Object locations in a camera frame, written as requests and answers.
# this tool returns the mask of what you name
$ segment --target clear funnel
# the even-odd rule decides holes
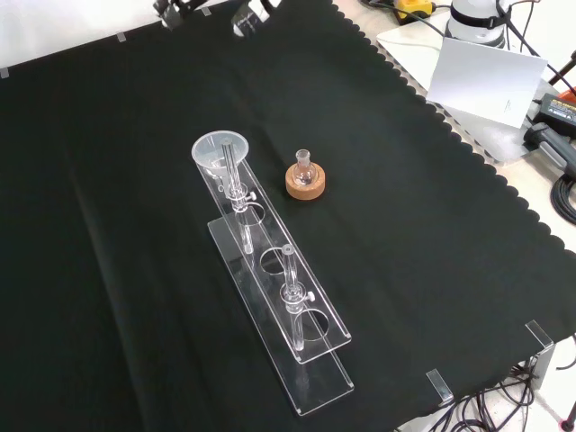
[[[236,165],[248,154],[248,142],[239,133],[229,130],[217,130],[200,137],[192,147],[192,158],[199,166],[206,168],[209,174],[220,178],[227,177],[226,159],[222,141],[232,140],[232,151]]]

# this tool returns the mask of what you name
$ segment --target glass bottle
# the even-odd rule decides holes
[[[294,169],[294,182],[300,186],[308,186],[316,181],[316,167],[310,162],[310,152],[308,150],[298,150],[296,152],[298,163]]]

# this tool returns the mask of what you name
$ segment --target white card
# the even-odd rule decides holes
[[[427,99],[519,128],[547,61],[445,38]]]

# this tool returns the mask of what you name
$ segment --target yellow device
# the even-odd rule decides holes
[[[436,9],[430,0],[394,0],[394,6],[410,12],[420,18],[428,18]],[[414,23],[414,19],[405,13],[394,11],[400,25]]]

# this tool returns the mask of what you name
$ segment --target power adapter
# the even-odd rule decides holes
[[[534,123],[546,123],[560,135],[576,139],[576,103],[545,94]]]

